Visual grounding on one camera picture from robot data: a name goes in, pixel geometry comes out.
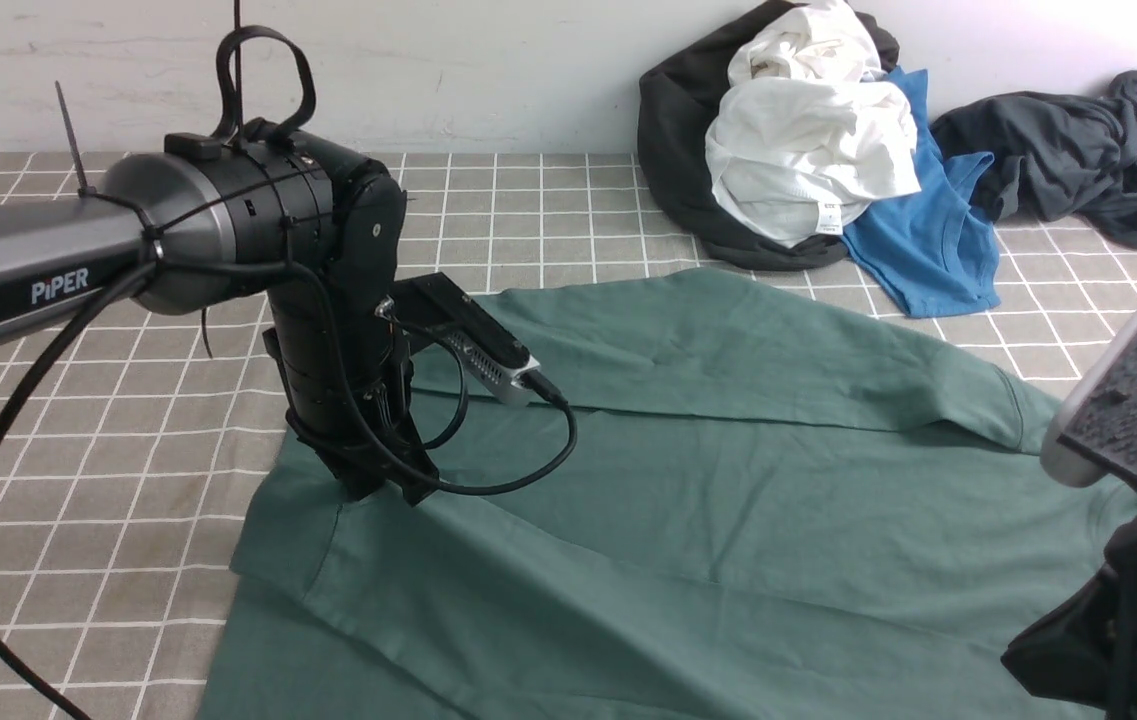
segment black jacket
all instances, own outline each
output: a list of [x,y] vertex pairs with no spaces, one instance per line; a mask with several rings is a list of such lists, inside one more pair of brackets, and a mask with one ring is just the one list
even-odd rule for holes
[[[680,227],[702,240],[711,258],[747,270],[820,268],[846,258],[841,238],[816,235],[792,249],[755,233],[720,208],[706,169],[706,131],[728,92],[728,61],[769,23],[795,9],[767,0],[695,44],[670,56],[640,78],[638,163],[652,197]],[[897,67],[901,47],[857,13],[875,41],[885,71]]]
[[972,193],[990,220],[1077,213],[1137,249],[1137,71],[1113,78],[1103,97],[987,97],[944,114],[932,130],[947,158],[994,154]]

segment robotic arm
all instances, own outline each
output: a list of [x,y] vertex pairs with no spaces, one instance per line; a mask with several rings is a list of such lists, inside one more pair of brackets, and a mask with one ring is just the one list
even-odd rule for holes
[[[302,101],[279,124],[243,123],[230,61],[251,38],[284,42],[297,60]],[[222,115],[210,135],[168,135],[164,151],[128,156],[89,187],[68,117],[78,197],[0,206],[0,345],[65,323],[1,411],[0,442],[43,374],[108,305],[132,299],[183,315],[265,291],[274,318],[266,348],[288,424],[352,500],[385,480],[416,505],[435,491],[499,495],[550,474],[576,447],[571,406],[528,348],[443,274],[395,282],[407,197],[384,164],[300,131],[316,102],[299,47],[272,28],[235,27],[216,63]],[[468,396],[463,383],[453,423],[423,442],[409,414],[410,356],[430,344],[499,400],[522,405],[536,394],[562,409],[563,450],[499,486],[440,479],[426,450],[457,432]],[[1,638],[0,657],[88,720]]]

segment clothing pile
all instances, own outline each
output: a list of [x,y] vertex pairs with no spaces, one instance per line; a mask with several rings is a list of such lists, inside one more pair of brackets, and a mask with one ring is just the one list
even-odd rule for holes
[[638,160],[711,258],[852,258],[915,318],[999,304],[994,222],[1079,214],[1137,249],[1137,72],[929,124],[928,74],[846,0],[769,0],[644,74]]

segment piper logo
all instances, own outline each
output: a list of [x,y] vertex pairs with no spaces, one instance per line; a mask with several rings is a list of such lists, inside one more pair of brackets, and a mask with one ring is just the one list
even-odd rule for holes
[[72,270],[64,275],[53,275],[47,281],[38,281],[30,287],[30,305],[51,303],[73,295],[88,287],[88,268]]

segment blue t-shirt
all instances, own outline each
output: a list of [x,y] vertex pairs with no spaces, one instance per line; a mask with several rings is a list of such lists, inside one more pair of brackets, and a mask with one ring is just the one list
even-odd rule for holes
[[879,200],[844,229],[853,260],[912,318],[980,313],[999,305],[994,225],[969,200],[993,164],[989,152],[944,160],[928,129],[928,71],[888,73],[910,100],[919,129],[920,192]]

